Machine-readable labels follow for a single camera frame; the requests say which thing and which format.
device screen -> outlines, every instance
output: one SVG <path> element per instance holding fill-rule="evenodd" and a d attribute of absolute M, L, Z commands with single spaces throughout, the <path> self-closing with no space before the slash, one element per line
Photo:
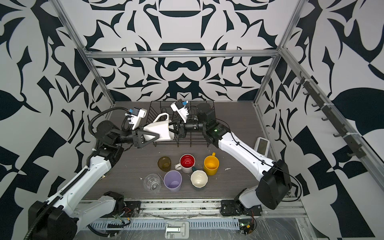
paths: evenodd
<path fill-rule="evenodd" d="M 259 146 L 257 147 L 257 152 L 262 155 L 265 155 L 267 144 L 268 144 L 268 141 L 265 141 L 264 139 L 260 139 Z"/>

red mug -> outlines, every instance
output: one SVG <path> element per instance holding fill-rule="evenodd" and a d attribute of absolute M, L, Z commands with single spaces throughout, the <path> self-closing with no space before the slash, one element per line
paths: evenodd
<path fill-rule="evenodd" d="M 180 163 L 175 165 L 176 170 L 182 170 L 185 173 L 191 173 L 195 165 L 195 157 L 191 154 L 184 154 L 180 158 Z"/>

dark wooden tabletop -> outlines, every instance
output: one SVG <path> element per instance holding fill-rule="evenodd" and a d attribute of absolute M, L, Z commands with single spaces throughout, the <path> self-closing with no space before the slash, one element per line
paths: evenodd
<path fill-rule="evenodd" d="M 116 106 L 126 108 L 149 109 L 149 102 L 118 102 Z M 222 119 L 230 125 L 234 132 L 243 142 L 254 147 L 258 137 L 264 137 L 259 121 L 256 116 L 252 102 L 215 102 L 216 118 Z M 110 120 L 117 126 L 121 126 L 124 119 L 124 111 L 113 111 Z M 216 153 L 220 161 L 218 171 L 213 176 L 208 176 L 208 183 L 204 190 L 196 191 L 190 182 L 190 174 L 182 171 L 183 180 L 181 190 L 177 193 L 169 191 L 164 184 L 159 193 L 147 192 L 143 186 L 144 178 L 149 174 L 160 174 L 164 178 L 166 172 L 157 166 L 157 160 L 162 156 L 170 157 L 172 170 L 174 165 L 184 154 L 192 154 L 196 159 L 195 166 L 202 170 L 204 159 Z M 119 162 L 107 173 L 107 177 L 99 180 L 89 192 L 85 199 L 98 199 L 107 191 L 115 191 L 124 195 L 125 198 L 158 199 L 158 198 L 221 198 L 235 197 L 244 188 L 253 187 L 258 184 L 255 177 L 236 159 L 228 153 L 213 145 L 202 146 L 148 146 L 137 149 L 132 147 L 123 153 Z"/>

brown glass cup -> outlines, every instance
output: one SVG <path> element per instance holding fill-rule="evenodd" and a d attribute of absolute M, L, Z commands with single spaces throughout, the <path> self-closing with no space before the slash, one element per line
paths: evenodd
<path fill-rule="evenodd" d="M 171 168 L 171 163 L 170 163 L 170 158 L 169 157 L 161 157 L 157 161 L 158 167 L 163 171 L 163 172 L 168 172 Z"/>

patterned wallpaper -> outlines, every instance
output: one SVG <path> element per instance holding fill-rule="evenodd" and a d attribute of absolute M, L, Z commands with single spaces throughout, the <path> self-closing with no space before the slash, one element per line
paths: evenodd
<path fill-rule="evenodd" d="M 110 104 L 46 0 L 1 1 L 0 60 L 0 232 L 22 239 L 30 205 L 84 166 L 88 121 Z"/>
<path fill-rule="evenodd" d="M 94 61 L 116 101 L 253 100 L 271 57 Z"/>
<path fill-rule="evenodd" d="M 297 0 L 62 0 L 89 50 L 277 48 Z"/>
<path fill-rule="evenodd" d="M 383 1 L 310 0 L 289 51 L 377 154 L 384 125 Z M 383 239 L 384 192 L 314 104 L 284 60 L 259 106 L 279 158 L 303 186 L 322 239 Z"/>

